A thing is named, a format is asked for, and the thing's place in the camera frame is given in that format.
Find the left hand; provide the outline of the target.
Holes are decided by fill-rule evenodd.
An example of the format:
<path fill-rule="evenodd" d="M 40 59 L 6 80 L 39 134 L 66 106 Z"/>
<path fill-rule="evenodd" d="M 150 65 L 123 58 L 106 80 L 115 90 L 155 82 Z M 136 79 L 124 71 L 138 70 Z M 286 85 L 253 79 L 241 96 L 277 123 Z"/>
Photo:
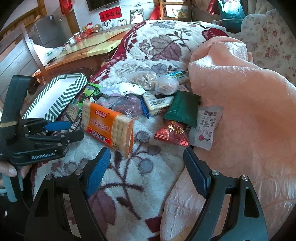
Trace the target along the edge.
<path fill-rule="evenodd" d="M 25 178 L 27 173 L 29 173 L 30 168 L 31 168 L 31 165 L 22 167 L 21 176 L 23 178 Z M 10 163 L 6 161 L 0 161 L 0 173 L 2 175 L 7 175 L 9 177 L 16 177 L 16 175 L 18 174 L 17 170 Z"/>

